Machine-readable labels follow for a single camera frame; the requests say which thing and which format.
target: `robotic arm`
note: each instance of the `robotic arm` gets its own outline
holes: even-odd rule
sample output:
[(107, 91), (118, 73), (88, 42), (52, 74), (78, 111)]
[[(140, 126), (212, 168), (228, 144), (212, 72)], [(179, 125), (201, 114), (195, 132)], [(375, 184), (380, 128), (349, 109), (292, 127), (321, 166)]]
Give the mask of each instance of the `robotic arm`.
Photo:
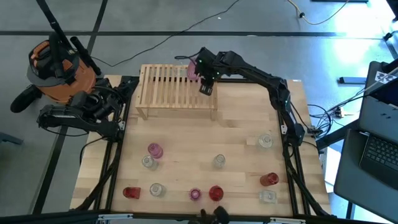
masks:
[(305, 131), (293, 114), (286, 80), (251, 66), (235, 52), (218, 52), (214, 55), (205, 47), (200, 49), (196, 58), (195, 73), (202, 77), (200, 92), (206, 95), (211, 95), (214, 81), (222, 75), (242, 75), (267, 88), (272, 107), (281, 113), (287, 126), (287, 142), (292, 146), (301, 145)]

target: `concrete floor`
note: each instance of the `concrete floor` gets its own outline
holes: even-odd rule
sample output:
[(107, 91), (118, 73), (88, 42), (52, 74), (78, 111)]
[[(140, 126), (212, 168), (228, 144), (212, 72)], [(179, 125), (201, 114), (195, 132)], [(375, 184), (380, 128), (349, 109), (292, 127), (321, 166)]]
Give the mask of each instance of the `concrete floor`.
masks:
[[(48, 0), (55, 17), (64, 30), (94, 29), (100, 0)], [(155, 31), (183, 30), (201, 19), (225, 10), (233, 1), (187, 0), (113, 0), (106, 5), (99, 32), (92, 42), (92, 55), (108, 63), (116, 63), (136, 52), (164, 40)], [(311, 21), (320, 21), (333, 14), (342, 3), (295, 1)], [(308, 103), (329, 108), (362, 89), (361, 85), (339, 85), (340, 76), (365, 77), (369, 62), (392, 61), (392, 54), (381, 37), (392, 29), (394, 16), (384, 1), (368, 4), (348, 3), (334, 18), (319, 26), (297, 19), (287, 1), (245, 0), (229, 12), (195, 26), (192, 31), (212, 31), (204, 35), (172, 37), (156, 49), (117, 67), (98, 65), (105, 74), (137, 75), (143, 63), (174, 63), (175, 55), (190, 55), (206, 46), (213, 52), (233, 50), (244, 59), (274, 75), (303, 80)], [(29, 84), (25, 74), (27, 54), (46, 36), (37, 31), (51, 30), (45, 16), (34, 1), (0, 0), (0, 59), (3, 97), (0, 103), (0, 131), (24, 140), (23, 145), (0, 144), (0, 216), (30, 213), (35, 195), (50, 157), (54, 134), (37, 127), (39, 110), (50, 103), (46, 98), (35, 102), (20, 114), (9, 111), (12, 100)], [(16, 35), (16, 31), (29, 31)], [(147, 35), (126, 31), (149, 31)], [(218, 31), (266, 32), (262, 37), (219, 36)], [(80, 36), (88, 45), (90, 36)], [(398, 46), (397, 37), (389, 42)], [(347, 105), (359, 111), (360, 101)], [(319, 113), (315, 108), (310, 112)], [(340, 123), (349, 123), (354, 117)], [(86, 137), (67, 137), (44, 212), (69, 209), (78, 173), (78, 154)], [(331, 195), (332, 212), (345, 217), (344, 200)]]

